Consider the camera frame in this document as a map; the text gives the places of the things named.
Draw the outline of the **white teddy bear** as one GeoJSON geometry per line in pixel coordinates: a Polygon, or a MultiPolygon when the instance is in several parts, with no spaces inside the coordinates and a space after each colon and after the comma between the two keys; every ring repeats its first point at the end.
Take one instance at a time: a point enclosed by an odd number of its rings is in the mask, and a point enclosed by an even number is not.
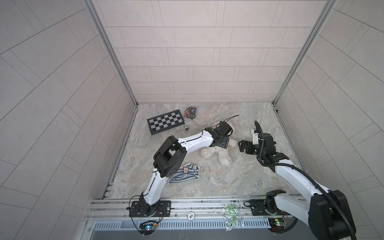
{"type": "Polygon", "coordinates": [[[202,148],[201,155],[205,159],[211,157],[218,157],[219,163],[227,167],[230,166],[237,159],[235,156],[235,150],[237,149],[237,146],[237,141],[230,139],[227,149],[223,149],[220,147],[202,148]]]}

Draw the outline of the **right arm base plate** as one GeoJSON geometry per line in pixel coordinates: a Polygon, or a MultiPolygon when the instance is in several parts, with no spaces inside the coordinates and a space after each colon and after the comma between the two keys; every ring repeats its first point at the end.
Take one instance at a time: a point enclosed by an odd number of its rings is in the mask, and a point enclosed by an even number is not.
{"type": "Polygon", "coordinates": [[[282,216],[280,210],[267,210],[265,200],[248,200],[244,202],[244,206],[251,209],[252,216],[282,216]]]}

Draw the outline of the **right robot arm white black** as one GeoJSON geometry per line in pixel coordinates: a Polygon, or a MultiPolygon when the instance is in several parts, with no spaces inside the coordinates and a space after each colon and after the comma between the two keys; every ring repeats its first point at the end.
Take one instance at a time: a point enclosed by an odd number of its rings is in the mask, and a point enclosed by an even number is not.
{"type": "Polygon", "coordinates": [[[269,134],[256,134],[258,143],[242,140],[240,152],[257,157],[259,163],[288,181],[304,198],[295,199],[283,190],[268,192],[265,207],[269,214],[287,212],[307,224],[319,240],[355,240],[356,226],[346,196],[330,190],[296,167],[283,153],[278,153],[269,134]]]}

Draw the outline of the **blue white striped shirt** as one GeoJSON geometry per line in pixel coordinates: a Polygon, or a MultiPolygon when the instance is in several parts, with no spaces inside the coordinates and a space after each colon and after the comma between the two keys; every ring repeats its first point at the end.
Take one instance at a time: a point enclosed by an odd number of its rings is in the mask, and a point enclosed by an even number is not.
{"type": "Polygon", "coordinates": [[[182,183],[189,180],[199,179],[200,166],[197,164],[187,163],[169,178],[169,183],[182,183]]]}

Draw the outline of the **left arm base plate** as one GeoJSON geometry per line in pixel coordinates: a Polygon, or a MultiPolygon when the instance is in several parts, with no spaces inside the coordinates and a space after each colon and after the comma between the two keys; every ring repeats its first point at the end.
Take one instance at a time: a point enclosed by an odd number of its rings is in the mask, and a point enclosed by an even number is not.
{"type": "Polygon", "coordinates": [[[133,201],[126,210],[130,211],[129,216],[132,218],[169,217],[171,204],[171,201],[158,201],[156,204],[149,206],[145,202],[133,201]]]}

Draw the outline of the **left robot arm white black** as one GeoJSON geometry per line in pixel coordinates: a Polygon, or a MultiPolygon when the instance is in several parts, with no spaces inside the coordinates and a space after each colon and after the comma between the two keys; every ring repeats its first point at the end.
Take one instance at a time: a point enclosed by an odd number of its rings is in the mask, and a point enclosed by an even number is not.
{"type": "Polygon", "coordinates": [[[187,154],[206,147],[226,149],[232,133],[233,128],[227,122],[221,121],[216,126],[207,127],[201,133],[190,137],[168,137],[154,155],[151,180],[139,197],[139,213],[149,217],[157,211],[167,180],[180,169],[187,154]]]}

